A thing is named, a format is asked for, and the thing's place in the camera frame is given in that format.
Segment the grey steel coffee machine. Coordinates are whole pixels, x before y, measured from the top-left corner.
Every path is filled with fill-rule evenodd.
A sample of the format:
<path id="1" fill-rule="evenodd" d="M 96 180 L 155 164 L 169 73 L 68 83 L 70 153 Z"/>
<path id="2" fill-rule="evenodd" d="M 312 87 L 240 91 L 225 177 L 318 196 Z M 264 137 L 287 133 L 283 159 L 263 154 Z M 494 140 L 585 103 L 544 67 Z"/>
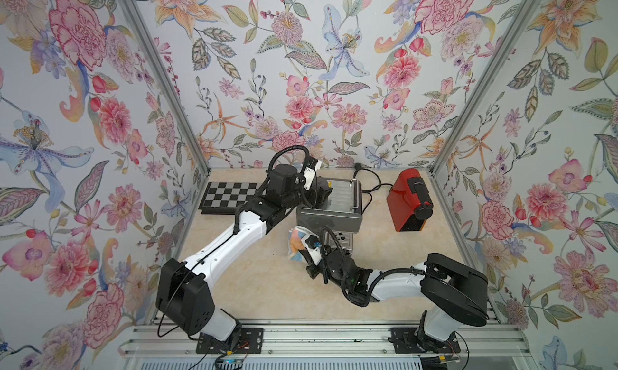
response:
<path id="1" fill-rule="evenodd" d="M 296 209 L 297 225 L 318 234 L 328 226 L 336 234 L 345 254 L 351 256 L 354 236 L 362 223 L 361 182 L 356 179 L 326 178 L 332 186 L 328 203 L 322 208 L 301 204 Z"/>

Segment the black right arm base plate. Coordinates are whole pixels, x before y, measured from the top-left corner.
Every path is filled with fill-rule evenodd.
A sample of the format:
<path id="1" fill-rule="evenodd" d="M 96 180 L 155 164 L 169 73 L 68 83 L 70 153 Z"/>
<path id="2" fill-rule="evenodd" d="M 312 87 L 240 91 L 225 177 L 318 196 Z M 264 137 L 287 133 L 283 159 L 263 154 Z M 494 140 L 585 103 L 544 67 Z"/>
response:
<path id="1" fill-rule="evenodd" d="M 391 328 L 388 339 L 396 354 L 444 354 L 461 352 L 458 339 L 452 333 L 446 341 L 438 341 L 426 336 L 418 328 Z"/>

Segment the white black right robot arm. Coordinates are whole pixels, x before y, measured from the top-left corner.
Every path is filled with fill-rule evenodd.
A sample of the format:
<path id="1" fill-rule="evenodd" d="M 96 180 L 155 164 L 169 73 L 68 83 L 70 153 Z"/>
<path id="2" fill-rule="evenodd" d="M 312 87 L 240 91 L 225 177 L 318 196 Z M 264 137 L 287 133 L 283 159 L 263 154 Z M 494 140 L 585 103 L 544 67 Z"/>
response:
<path id="1" fill-rule="evenodd" d="M 331 228 L 318 232 L 297 226 L 290 245 L 307 262 L 307 273 L 324 283 L 337 285 L 344 298 L 356 307 L 388 299 L 425 298 L 431 310 L 423 312 L 417 326 L 392 328 L 389 342 L 397 354 L 460 353 L 457 332 L 464 326 L 486 326 L 489 281 L 473 268 L 442 254 L 426 261 L 391 270 L 360 268 L 347 255 Z"/>

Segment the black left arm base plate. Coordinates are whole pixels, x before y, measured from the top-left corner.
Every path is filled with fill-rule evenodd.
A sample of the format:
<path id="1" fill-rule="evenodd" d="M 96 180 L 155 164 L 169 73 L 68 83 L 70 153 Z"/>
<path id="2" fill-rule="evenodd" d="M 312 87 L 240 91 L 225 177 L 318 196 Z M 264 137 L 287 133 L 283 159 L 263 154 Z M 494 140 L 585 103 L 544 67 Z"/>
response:
<path id="1" fill-rule="evenodd" d="M 235 354 L 261 354 L 264 343 L 263 328 L 240 328 L 235 329 L 230 337 L 225 340 L 218 340 L 204 333 L 196 345 L 197 354 L 224 354 L 232 352 Z"/>

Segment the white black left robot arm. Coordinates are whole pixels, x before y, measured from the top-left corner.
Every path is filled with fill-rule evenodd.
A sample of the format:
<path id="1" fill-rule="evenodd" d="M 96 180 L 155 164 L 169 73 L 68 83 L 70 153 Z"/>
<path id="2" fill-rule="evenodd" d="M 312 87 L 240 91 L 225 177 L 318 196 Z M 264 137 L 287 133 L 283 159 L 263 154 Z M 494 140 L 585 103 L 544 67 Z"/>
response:
<path id="1" fill-rule="evenodd" d="M 241 322 L 215 306 L 211 289 L 233 262 L 299 205 L 324 203 L 332 190 L 317 177 L 320 166 L 305 146 L 278 151 L 256 193 L 236 207 L 227 230 L 200 252 L 164 264 L 156 297 L 158 311 L 190 337 L 204 334 L 235 347 Z"/>

